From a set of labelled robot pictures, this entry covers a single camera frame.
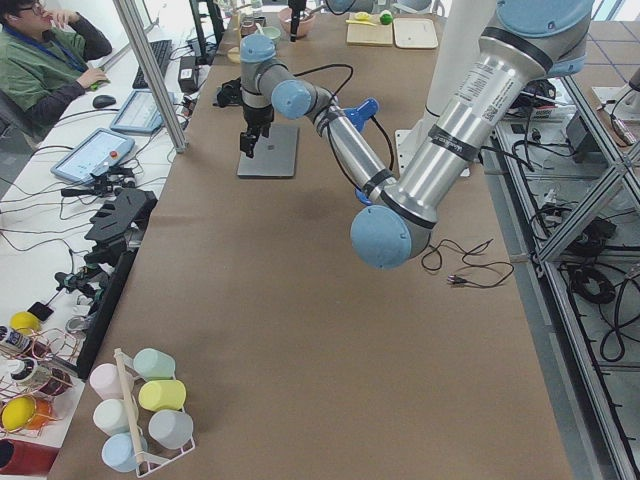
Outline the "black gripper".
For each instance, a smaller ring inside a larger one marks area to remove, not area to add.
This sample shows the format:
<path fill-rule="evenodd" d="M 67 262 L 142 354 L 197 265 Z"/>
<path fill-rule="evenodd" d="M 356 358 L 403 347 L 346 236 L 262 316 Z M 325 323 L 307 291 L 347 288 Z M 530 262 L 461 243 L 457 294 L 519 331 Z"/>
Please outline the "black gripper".
<path fill-rule="evenodd" d="M 240 134 L 240 151 L 248 158 L 253 158 L 259 137 L 269 137 L 271 124 L 274 121 L 274 109 L 272 105 L 253 107 L 245 104 L 243 117 L 246 122 L 246 131 Z"/>
<path fill-rule="evenodd" d="M 298 31 L 300 25 L 300 17 L 302 12 L 306 9 L 306 0 L 288 0 L 288 8 L 291 10 L 290 14 L 290 41 L 295 42 L 298 39 Z"/>

